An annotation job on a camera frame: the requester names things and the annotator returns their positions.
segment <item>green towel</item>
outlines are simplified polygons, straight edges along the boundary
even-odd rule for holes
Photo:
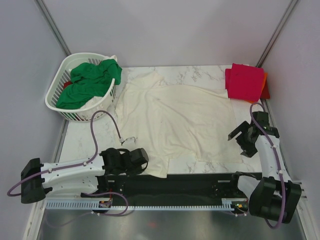
[[[59,109],[79,109],[93,97],[103,97],[114,84],[121,82],[121,67],[114,59],[107,59],[99,65],[84,62],[72,69],[72,84],[61,93],[56,107]]]

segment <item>white plastic basket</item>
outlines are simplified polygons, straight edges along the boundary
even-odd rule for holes
[[[96,104],[83,108],[83,109],[60,109],[56,108],[56,103],[63,91],[64,83],[70,81],[70,72],[75,67],[82,63],[91,63],[98,65],[102,60],[114,59],[117,61],[117,57],[104,56],[96,53],[75,53],[66,57],[61,63],[58,72],[56,73],[51,86],[45,96],[45,104],[53,111],[60,113],[65,119],[74,122],[89,122],[92,115],[98,110],[107,110],[111,103],[115,100],[116,85],[115,79],[112,79],[109,90],[106,92],[104,97]],[[104,113],[98,113],[95,115],[93,120],[104,115]]]

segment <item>reflective floor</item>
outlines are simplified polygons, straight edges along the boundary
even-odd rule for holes
[[[63,224],[85,213],[79,210],[47,210],[52,225]],[[299,216],[279,229],[253,216],[219,211],[133,211],[126,216],[86,215],[61,227],[44,221],[39,240],[304,240]]]

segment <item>white marble surface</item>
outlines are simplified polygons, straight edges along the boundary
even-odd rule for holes
[[[225,88],[225,69],[229,65],[219,66],[160,66],[160,67],[128,67],[123,68],[121,84],[117,86],[116,101],[127,82],[135,79],[140,74],[157,71],[164,76],[163,85],[185,84],[209,90]],[[242,100],[231,100],[236,124],[243,121],[250,122],[250,103]],[[115,115],[114,106],[108,111]],[[115,146],[115,127],[107,116],[100,118],[93,124],[98,142],[99,152]],[[62,147],[60,162],[91,157],[95,152],[91,137],[90,124],[83,122],[70,122]],[[261,172],[259,155],[252,158],[242,157],[242,163],[209,163],[196,161],[192,156],[184,156],[169,162],[168,174],[193,174],[193,173],[232,173]]]

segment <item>wall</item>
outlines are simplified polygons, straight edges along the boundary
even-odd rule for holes
[[[45,94],[65,55],[33,0],[2,1],[0,31],[0,238],[19,240],[31,205],[6,193],[30,159],[52,159],[63,120]]]
[[[122,67],[255,65],[290,0],[44,0],[72,53]]]
[[[320,223],[320,1],[302,0],[263,68],[291,177],[301,180]]]

